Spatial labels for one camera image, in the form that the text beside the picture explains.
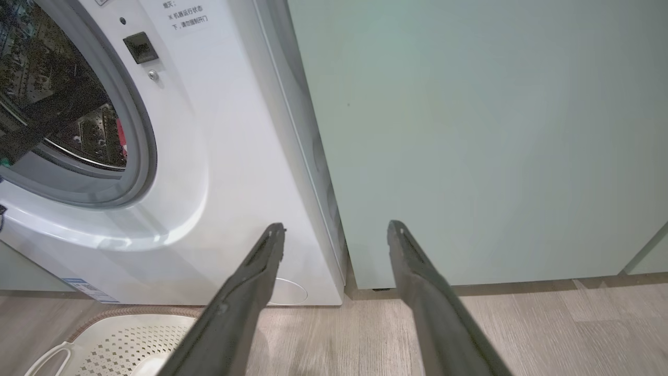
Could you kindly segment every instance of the washing machine drum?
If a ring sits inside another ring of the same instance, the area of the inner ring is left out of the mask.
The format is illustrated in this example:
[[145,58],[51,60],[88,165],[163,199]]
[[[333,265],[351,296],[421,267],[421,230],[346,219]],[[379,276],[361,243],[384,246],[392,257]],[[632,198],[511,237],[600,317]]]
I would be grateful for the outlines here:
[[10,183],[64,203],[113,207],[152,182],[156,148],[125,66],[72,0],[0,0],[0,135],[45,121],[72,90],[68,121],[0,167]]

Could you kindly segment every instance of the green cabinet door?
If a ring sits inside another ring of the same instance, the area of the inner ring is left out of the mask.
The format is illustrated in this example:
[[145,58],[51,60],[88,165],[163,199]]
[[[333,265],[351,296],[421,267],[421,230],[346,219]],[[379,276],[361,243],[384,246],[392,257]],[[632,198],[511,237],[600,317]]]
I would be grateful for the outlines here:
[[668,221],[668,3],[289,0],[360,288],[619,273]]

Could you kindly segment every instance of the perforated basket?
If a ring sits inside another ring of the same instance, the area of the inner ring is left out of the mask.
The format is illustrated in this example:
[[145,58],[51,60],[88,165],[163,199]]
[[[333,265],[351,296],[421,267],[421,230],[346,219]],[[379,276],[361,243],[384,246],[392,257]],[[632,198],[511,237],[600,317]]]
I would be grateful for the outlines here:
[[153,376],[195,320],[176,314],[103,318],[46,352],[25,376],[34,376],[60,351],[67,357],[55,376]]

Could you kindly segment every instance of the wooden floor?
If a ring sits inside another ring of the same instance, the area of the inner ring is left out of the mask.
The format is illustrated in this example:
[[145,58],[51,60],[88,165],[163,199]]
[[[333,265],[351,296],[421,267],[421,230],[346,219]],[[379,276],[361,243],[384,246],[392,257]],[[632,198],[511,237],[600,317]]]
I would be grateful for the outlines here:
[[[519,375],[668,375],[668,274],[456,288]],[[91,316],[75,293],[0,296],[0,374],[21,376]],[[265,309],[248,375],[421,375],[409,308],[358,290],[340,308]]]

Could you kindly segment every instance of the washing machine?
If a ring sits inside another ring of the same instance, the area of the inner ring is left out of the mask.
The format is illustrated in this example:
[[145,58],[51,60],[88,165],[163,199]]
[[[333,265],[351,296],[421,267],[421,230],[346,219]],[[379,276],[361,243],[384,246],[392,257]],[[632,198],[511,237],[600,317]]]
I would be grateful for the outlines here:
[[79,93],[3,161],[0,240],[101,302],[203,305],[280,221],[271,304],[342,303],[345,236],[284,1],[0,4],[0,133]]

